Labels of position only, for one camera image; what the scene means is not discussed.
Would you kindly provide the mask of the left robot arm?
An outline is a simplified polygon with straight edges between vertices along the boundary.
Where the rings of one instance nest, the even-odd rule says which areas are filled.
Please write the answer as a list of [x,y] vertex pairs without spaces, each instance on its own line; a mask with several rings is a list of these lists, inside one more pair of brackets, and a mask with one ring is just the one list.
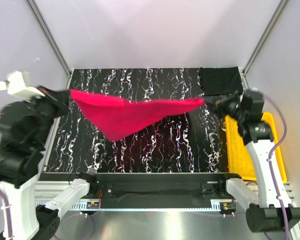
[[27,87],[19,101],[0,112],[0,197],[4,230],[0,240],[49,240],[65,213],[82,197],[98,189],[94,175],[81,172],[58,196],[36,205],[38,165],[56,118],[69,109],[69,90]]

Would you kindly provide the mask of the pink t shirt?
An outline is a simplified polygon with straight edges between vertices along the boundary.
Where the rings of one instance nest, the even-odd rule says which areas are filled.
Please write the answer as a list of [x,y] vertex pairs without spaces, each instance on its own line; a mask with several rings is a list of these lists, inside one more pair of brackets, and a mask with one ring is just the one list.
[[82,115],[111,142],[135,134],[167,116],[191,112],[205,103],[198,97],[129,102],[120,97],[74,89],[70,91],[70,97]]

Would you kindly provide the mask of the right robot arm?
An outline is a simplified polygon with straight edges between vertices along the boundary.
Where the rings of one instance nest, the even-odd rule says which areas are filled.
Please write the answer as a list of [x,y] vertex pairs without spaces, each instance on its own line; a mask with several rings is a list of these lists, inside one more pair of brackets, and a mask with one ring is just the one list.
[[245,218],[253,233],[289,231],[300,221],[300,208],[294,207],[284,187],[275,149],[273,131],[262,120],[264,95],[245,90],[227,96],[205,96],[206,105],[218,117],[229,116],[237,122],[238,134],[243,140],[253,163],[258,192],[254,193],[242,179],[226,180],[225,189],[245,210]]

